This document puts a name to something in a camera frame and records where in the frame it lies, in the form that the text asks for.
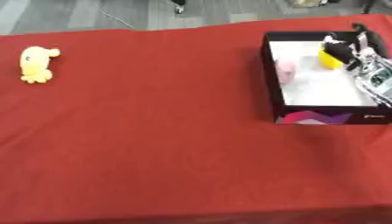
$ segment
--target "wire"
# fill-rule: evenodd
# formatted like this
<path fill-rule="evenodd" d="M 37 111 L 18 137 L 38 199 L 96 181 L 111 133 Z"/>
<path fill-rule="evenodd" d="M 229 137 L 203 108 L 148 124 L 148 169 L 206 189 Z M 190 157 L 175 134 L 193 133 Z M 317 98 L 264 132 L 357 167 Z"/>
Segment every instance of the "wire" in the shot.
<path fill-rule="evenodd" d="M 122 19 L 120 19 L 120 18 L 118 18 L 118 17 L 114 17 L 114 16 L 108 14 L 107 12 L 105 12 L 104 10 L 102 10 L 101 8 L 99 8 L 99 10 L 100 10 L 100 12 L 101 12 L 103 15 L 105 15 L 105 16 L 107 16 L 107 17 L 109 17 L 109 18 L 113 18 L 113 19 L 115 19 L 115 20 L 121 22 L 122 24 L 128 26 L 130 29 L 133 29 L 133 30 L 136 29 L 135 26 L 133 26 L 133 25 L 131 25 L 131 24 L 125 22 L 124 20 L 122 20 Z"/>

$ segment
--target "yellow plush toy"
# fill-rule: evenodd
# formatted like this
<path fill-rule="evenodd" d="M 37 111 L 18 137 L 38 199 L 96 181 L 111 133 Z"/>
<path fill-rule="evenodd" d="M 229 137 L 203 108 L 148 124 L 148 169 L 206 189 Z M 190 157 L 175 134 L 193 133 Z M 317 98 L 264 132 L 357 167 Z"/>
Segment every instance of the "yellow plush toy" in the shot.
<path fill-rule="evenodd" d="M 45 49 L 40 46 L 31 46 L 22 52 L 20 67 L 22 68 L 22 81 L 28 83 L 45 83 L 52 78 L 48 69 L 50 58 L 60 56 L 59 49 Z"/>
<path fill-rule="evenodd" d="M 320 60 L 321 65 L 331 70 L 343 67 L 343 62 L 326 53 L 324 48 L 319 50 L 318 59 Z"/>

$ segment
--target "open box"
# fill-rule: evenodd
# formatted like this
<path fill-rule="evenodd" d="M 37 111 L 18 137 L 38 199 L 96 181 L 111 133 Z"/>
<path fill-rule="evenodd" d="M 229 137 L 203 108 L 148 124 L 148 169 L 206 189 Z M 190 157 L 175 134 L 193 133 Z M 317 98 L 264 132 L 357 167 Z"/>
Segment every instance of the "open box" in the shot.
<path fill-rule="evenodd" d="M 337 31 L 338 39 L 356 39 L 356 33 Z M 319 62 L 319 50 L 327 31 L 268 32 L 262 43 L 262 63 L 269 88 L 274 121 L 303 124 L 387 124 L 392 109 L 379 105 L 361 92 L 352 72 L 328 70 Z M 294 80 L 280 84 L 275 61 L 292 58 Z"/>

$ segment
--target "floor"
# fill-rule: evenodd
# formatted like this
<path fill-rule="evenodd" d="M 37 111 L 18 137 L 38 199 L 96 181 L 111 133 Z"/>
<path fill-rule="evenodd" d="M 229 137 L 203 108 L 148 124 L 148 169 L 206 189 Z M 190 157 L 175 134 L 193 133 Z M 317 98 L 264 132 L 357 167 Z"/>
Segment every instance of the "floor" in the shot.
<path fill-rule="evenodd" d="M 308 9 L 291 8 L 287 0 L 189 0 L 186 12 L 175 16 L 169 0 L 0 0 L 0 35 L 108 28 L 178 29 L 349 15 L 361 13 L 358 1 L 343 0 L 339 4 Z M 120 18 L 133 28 L 104 13 Z M 378 3 L 374 13 L 392 14 L 392 9 Z"/>

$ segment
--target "pink ball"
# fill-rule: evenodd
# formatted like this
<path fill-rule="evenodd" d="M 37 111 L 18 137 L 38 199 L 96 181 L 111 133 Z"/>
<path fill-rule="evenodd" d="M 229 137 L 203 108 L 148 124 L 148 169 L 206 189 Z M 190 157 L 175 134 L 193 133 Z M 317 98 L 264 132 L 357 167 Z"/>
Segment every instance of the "pink ball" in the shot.
<path fill-rule="evenodd" d="M 294 79 L 296 65 L 292 61 L 279 59 L 276 61 L 276 73 L 279 82 L 287 84 Z"/>

